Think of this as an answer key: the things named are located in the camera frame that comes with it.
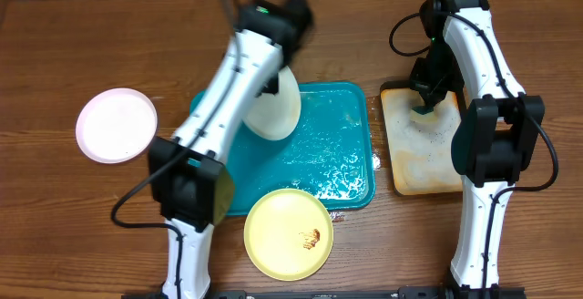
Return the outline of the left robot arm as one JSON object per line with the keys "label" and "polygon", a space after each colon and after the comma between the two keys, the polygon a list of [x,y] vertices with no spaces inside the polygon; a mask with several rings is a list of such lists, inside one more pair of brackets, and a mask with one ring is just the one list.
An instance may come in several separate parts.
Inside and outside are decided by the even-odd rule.
{"label": "left robot arm", "polygon": [[271,141],[293,133],[302,103],[289,64],[312,25],[306,0],[243,5],[202,100],[170,139],[153,140],[150,185],[169,231],[168,274],[160,297],[204,298],[209,293],[213,230],[235,191],[227,169],[235,135],[241,126]]}

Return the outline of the white plate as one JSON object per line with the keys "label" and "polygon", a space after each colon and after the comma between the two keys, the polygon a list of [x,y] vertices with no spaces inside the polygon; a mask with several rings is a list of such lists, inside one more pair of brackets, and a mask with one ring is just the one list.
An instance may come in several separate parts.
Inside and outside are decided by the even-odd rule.
{"label": "white plate", "polygon": [[289,67],[278,74],[277,94],[262,93],[256,98],[243,122],[256,135],[267,140],[282,140],[298,125],[302,101],[299,85]]}
{"label": "white plate", "polygon": [[157,129],[158,114],[147,96],[132,88],[112,88],[82,108],[76,140],[91,160],[118,164],[147,150]]}

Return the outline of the green yellow sponge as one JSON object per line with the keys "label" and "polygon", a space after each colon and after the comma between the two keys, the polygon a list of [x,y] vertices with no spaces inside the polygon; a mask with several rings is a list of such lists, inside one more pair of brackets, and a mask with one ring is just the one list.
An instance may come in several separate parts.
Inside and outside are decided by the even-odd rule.
{"label": "green yellow sponge", "polygon": [[426,106],[412,107],[409,116],[412,122],[419,124],[430,124],[438,121],[435,110]]}

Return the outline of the yellow-green plate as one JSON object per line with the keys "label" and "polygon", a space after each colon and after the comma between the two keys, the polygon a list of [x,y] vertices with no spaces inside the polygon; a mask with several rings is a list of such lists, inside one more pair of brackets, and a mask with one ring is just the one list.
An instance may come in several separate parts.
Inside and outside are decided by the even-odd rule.
{"label": "yellow-green plate", "polygon": [[326,263],[333,246],[332,219],[310,193],[280,189],[254,204],[243,238],[249,258],[262,273],[280,281],[298,281]]}

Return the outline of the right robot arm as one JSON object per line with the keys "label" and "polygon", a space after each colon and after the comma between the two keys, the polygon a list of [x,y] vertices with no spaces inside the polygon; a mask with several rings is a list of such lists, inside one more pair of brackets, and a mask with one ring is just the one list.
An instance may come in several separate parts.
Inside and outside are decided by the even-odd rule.
{"label": "right robot arm", "polygon": [[409,77],[422,110],[448,92],[465,90],[471,99],[451,144],[464,189],[450,288],[457,298],[502,298],[497,256],[506,206],[531,161],[545,106],[512,75],[487,0],[425,0],[418,16],[431,40]]}

